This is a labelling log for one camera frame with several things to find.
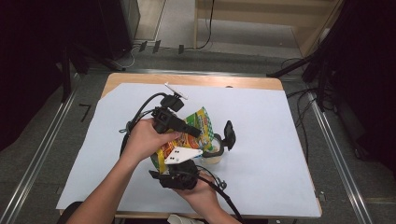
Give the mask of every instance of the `black cable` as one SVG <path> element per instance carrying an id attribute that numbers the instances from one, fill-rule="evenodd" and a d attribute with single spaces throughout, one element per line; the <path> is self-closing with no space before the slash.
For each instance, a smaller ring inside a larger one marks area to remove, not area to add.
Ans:
<path id="1" fill-rule="evenodd" d="M 213 175 L 208 169 L 206 169 L 204 166 L 200 166 L 200 165 L 195 165 L 196 167 L 204 170 L 205 172 L 207 172 L 209 175 L 211 175 L 213 177 L 213 179 L 216 181 L 216 185 L 221 188 L 222 190 L 225 190 L 227 188 L 227 185 L 225 184 L 225 182 L 221 183 L 221 180 L 216 177 L 215 175 Z"/>
<path id="2" fill-rule="evenodd" d="M 289 59 L 283 61 L 283 62 L 280 64 L 280 70 L 283 69 L 283 65 L 284 65 L 286 62 L 291 61 L 291 60 L 301 60 L 301 59 L 302 59 L 302 58 L 289 58 Z"/>
<path id="3" fill-rule="evenodd" d="M 300 120 L 300 123 L 301 123 L 301 128 L 303 129 L 304 140 L 305 140 L 305 161 L 306 161 L 306 164 L 308 165 L 308 158 L 309 158 L 308 157 L 308 155 L 309 155 L 308 136 L 306 134 L 306 129 L 305 129 L 305 126 L 304 126 L 304 123 L 303 123 L 303 119 L 301 117 L 301 112 L 300 112 L 300 100 L 303 98 L 303 96 L 305 94 L 306 94 L 306 92 L 304 94 L 302 94 L 299 97 L 299 99 L 297 100 L 297 113 L 298 113 L 298 117 L 299 117 L 299 120 Z"/>
<path id="4" fill-rule="evenodd" d="M 212 36 L 212 19 L 213 19 L 213 7 L 215 6 L 215 0 L 212 0 L 212 9 L 210 11 L 210 20 L 209 20 L 209 37 L 206 40 L 206 43 L 197 49 L 203 49 L 206 47 L 207 43 L 209 43 L 210 37 Z"/>
<path id="5" fill-rule="evenodd" d="M 203 178 L 203 177 L 201 177 L 199 175 L 193 175 L 193 174 L 190 174 L 188 172 L 182 172 L 182 171 L 175 171 L 175 172 L 173 172 L 173 174 L 176 174 L 176 175 L 189 175 L 189 176 L 198 178 L 198 179 L 206 182 L 206 184 L 208 184 L 219 195 L 221 195 L 221 197 L 223 197 L 223 199 L 227 202 L 227 204 L 231 207 L 231 209 L 233 209 L 233 212 L 235 213 L 238 221 L 240 221 L 242 224 L 246 224 L 245 220 L 242 218 L 242 216 L 239 213 L 238 209 L 236 209 L 235 205 L 233 204 L 233 201 L 231 201 L 230 196 L 228 196 L 226 193 L 224 193 L 224 191 L 221 188 L 219 188 L 218 186 L 216 186 L 212 182 L 208 181 L 207 179 L 205 179 L 205 178 Z"/>
<path id="6" fill-rule="evenodd" d="M 146 105 L 149 104 L 149 102 L 150 102 L 152 99 L 154 99 L 155 97 L 160 96 L 160 95 L 163 96 L 163 97 L 166 96 L 166 94 L 163 93 L 163 92 L 155 93 L 154 95 L 152 95 L 150 98 L 147 99 L 147 101 L 146 101 L 144 104 L 142 104 L 142 106 L 140 107 L 140 109 L 139 109 L 139 110 L 137 111 L 137 113 L 134 115 L 134 118 L 133 118 L 131 121 L 129 121 L 129 122 L 126 123 L 126 132 L 128 133 L 128 135 L 131 134 L 131 130 L 132 130 L 132 129 L 134 128 L 134 126 L 136 125 L 137 120 L 139 119 L 140 113 L 142 113 L 142 110 L 146 107 Z"/>

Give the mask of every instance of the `white sheet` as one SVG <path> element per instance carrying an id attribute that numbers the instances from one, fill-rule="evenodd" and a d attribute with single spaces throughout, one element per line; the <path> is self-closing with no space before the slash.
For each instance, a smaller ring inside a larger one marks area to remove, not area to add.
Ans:
<path id="1" fill-rule="evenodd" d="M 180 118 L 204 106 L 215 133 L 223 137 L 231 120 L 236 143 L 220 163 L 206 166 L 224 179 L 225 192 L 242 215 L 320 217 L 320 208 L 283 91 L 176 86 L 189 95 Z M 84 144 L 68 177 L 57 209 L 84 201 L 117 161 L 120 129 L 154 93 L 170 93 L 164 85 L 119 85 L 98 103 Z M 162 97 L 146 109 L 160 105 Z M 119 211 L 194 213 L 172 190 L 149 175 L 150 159 L 142 161 L 120 202 Z M 225 201 L 222 207 L 232 213 Z"/>

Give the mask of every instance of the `gray floor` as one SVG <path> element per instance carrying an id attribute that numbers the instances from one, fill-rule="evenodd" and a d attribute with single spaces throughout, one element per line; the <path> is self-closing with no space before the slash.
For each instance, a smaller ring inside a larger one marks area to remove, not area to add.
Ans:
<path id="1" fill-rule="evenodd" d="M 272 40 L 276 43 L 278 37 L 273 36 Z M 289 39 L 290 37 L 281 35 L 280 38 Z M 271 46 L 270 42 L 267 39 L 265 43 Z M 134 65 L 127 68 L 126 72 L 135 71 L 135 69 L 160 69 L 227 72 L 237 73 L 238 76 L 242 77 L 264 77 L 266 73 L 279 70 L 285 59 L 296 56 L 294 53 L 273 47 L 272 50 L 265 51 L 267 55 L 263 56 L 258 56 L 252 51 L 249 51 L 249 53 L 229 53 L 229 50 L 234 50 L 233 46 L 229 45 L 223 45 L 221 50 L 215 52 L 185 51 L 181 55 L 177 54 L 176 49 L 160 49 L 158 53 L 152 54 L 150 48 L 147 48 L 143 52 L 134 52 Z M 119 63 L 128 64 L 131 61 L 131 57 L 125 57 Z M 303 70 L 299 69 L 293 71 L 289 76 L 281 78 L 286 93 L 305 88 L 305 84 L 300 79 L 302 72 Z M 83 76 L 76 98 L 65 117 L 64 124 L 50 148 L 15 223 L 55 223 L 58 219 L 59 213 L 55 210 L 56 203 L 78 150 L 84 141 L 94 108 L 109 74 L 110 72 L 102 65 L 92 63 L 89 74 Z M 21 137 L 12 146 L 0 152 L 1 214 L 5 211 L 14 189 L 18 186 L 46 130 L 50 126 L 60 106 L 61 96 L 62 88 L 52 94 L 26 127 Z M 294 119 L 297 118 L 296 101 L 297 97 L 290 98 L 290 111 Z M 302 106 L 305 106 L 307 101 L 308 99 L 305 97 Z M 79 104 L 92 105 L 92 109 L 83 122 L 81 122 L 81 119 L 86 112 L 86 107 L 79 106 Z M 396 213 L 394 212 L 396 211 L 396 183 L 390 170 L 377 161 L 356 159 L 353 146 L 339 118 L 332 111 L 327 111 L 326 116 L 332 125 L 334 135 L 346 158 L 348 167 L 367 202 L 373 222 L 394 223 L 394 220 L 396 220 Z M 321 218 L 300 219 L 298 223 L 359 223 L 312 109 L 308 110 L 305 115 L 304 124 L 310 148 L 310 173 L 317 192 L 323 192 L 326 200 L 320 201 L 323 210 Z M 300 128 L 297 131 L 303 148 L 305 148 L 303 132 Z M 279 222 L 292 223 L 292 220 L 276 218 L 270 220 L 270 223 Z"/>

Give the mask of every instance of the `finger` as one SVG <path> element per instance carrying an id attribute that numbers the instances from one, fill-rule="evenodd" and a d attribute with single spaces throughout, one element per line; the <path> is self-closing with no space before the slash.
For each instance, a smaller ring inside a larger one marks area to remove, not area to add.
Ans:
<path id="1" fill-rule="evenodd" d="M 161 140 L 165 144 L 167 142 L 173 141 L 181 136 L 181 133 L 172 132 L 172 133 L 163 133 L 161 134 Z"/>
<path id="2" fill-rule="evenodd" d="M 151 119 L 141 119 L 140 121 L 145 121 L 145 122 L 148 122 L 148 123 L 154 125 L 154 119 L 153 118 L 151 118 Z"/>
<path id="3" fill-rule="evenodd" d="M 215 182 L 215 178 L 213 178 L 213 176 L 211 176 L 211 175 L 208 175 L 205 171 L 200 171 L 199 176 L 206 179 L 207 181 L 212 182 L 212 183 Z"/>

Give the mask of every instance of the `wooden table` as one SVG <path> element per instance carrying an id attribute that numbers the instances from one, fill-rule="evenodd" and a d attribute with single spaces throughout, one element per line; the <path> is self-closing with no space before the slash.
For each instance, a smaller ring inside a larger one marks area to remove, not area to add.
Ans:
<path id="1" fill-rule="evenodd" d="M 230 195 L 243 217 L 321 216 L 320 204 L 315 197 L 281 82 L 275 78 L 199 74 L 110 75 L 57 209 L 62 211 L 72 202 L 84 201 L 103 180 L 119 156 L 123 135 L 118 133 L 118 129 L 123 128 L 133 115 L 132 111 L 141 106 L 140 101 L 148 98 L 146 94 L 167 92 L 163 85 L 156 85 L 164 82 L 180 85 L 177 86 L 179 90 L 190 94 L 191 99 L 177 112 L 181 117 L 190 114 L 194 99 L 199 98 L 197 95 L 205 99 L 208 96 L 220 99 L 208 99 L 204 103 L 214 132 L 222 135 L 219 130 L 222 130 L 226 119 L 231 119 L 237 141 L 233 150 L 224 153 L 220 163 L 206 168 L 228 182 L 229 187 L 225 192 Z M 227 102 L 221 100 L 222 92 L 227 92 L 223 96 L 231 97 L 225 100 Z M 262 147 L 262 141 L 265 142 L 265 147 Z M 148 170 L 152 169 L 150 160 L 139 164 L 125 190 L 116 217 L 168 218 L 172 213 L 198 217 L 172 190 L 162 189 L 158 180 L 149 176 Z M 226 211 L 232 212 L 220 197 L 219 201 Z"/>
<path id="2" fill-rule="evenodd" d="M 216 0 L 213 20 L 290 26 L 300 52 L 307 56 L 316 49 L 323 31 L 332 27 L 342 3 L 342 0 Z M 211 7 L 210 0 L 195 0 L 195 47 L 198 19 L 210 16 Z"/>

